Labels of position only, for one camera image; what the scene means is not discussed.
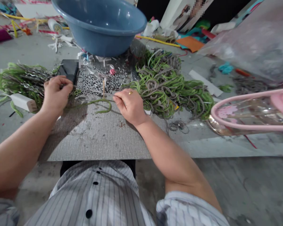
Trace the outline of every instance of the pink bag handle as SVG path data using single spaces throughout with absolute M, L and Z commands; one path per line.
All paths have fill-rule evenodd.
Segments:
M 246 100 L 246 99 L 249 99 L 249 98 L 257 98 L 257 97 L 261 97 L 261 96 L 270 96 L 272 94 L 282 93 L 282 92 L 283 92 L 283 89 L 277 89 L 277 90 L 272 90 L 272 91 L 266 91 L 266 92 L 260 92 L 260 93 L 254 93 L 254 94 L 245 94 L 245 95 L 230 97 L 230 98 L 227 98 L 225 100 L 222 100 L 222 101 L 216 103 L 211 110 L 211 115 L 219 124 L 225 125 L 225 126 L 228 126 L 228 127 L 232 127 L 232 128 L 236 128 L 236 129 L 262 130 L 262 131 L 283 131 L 283 126 L 241 125 L 241 124 L 235 124 L 235 123 L 232 123 L 232 122 L 225 121 L 217 115 L 218 108 L 220 108 L 222 105 L 224 105 L 228 102 L 237 101 L 237 100 Z

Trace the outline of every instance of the blue plastic basin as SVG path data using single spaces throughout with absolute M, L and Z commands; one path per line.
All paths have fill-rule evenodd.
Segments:
M 147 25 L 145 15 L 123 0 L 52 0 L 77 44 L 100 57 L 124 53 Z

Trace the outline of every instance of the black tool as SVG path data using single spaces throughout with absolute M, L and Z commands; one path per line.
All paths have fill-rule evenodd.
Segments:
M 79 62 L 77 60 L 62 60 L 57 75 L 66 75 L 66 78 L 76 85 L 76 76 L 79 73 Z

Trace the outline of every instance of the white striped shirt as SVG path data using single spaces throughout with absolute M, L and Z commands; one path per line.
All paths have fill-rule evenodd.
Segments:
M 172 191 L 156 206 L 158 225 L 228 226 L 213 206 L 194 195 Z M 0 226 L 14 226 L 19 212 L 0 199 Z M 59 179 L 48 201 L 27 226 L 155 225 L 139 199 L 131 169 L 122 161 L 83 161 Z

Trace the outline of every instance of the hand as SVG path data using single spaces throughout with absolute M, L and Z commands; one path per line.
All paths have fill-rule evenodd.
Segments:
M 44 89 L 44 102 L 40 111 L 61 116 L 73 89 L 73 83 L 66 76 L 58 75 L 45 82 Z
M 135 127 L 149 120 L 145 114 L 141 96 L 133 89 L 124 89 L 113 96 L 123 117 Z

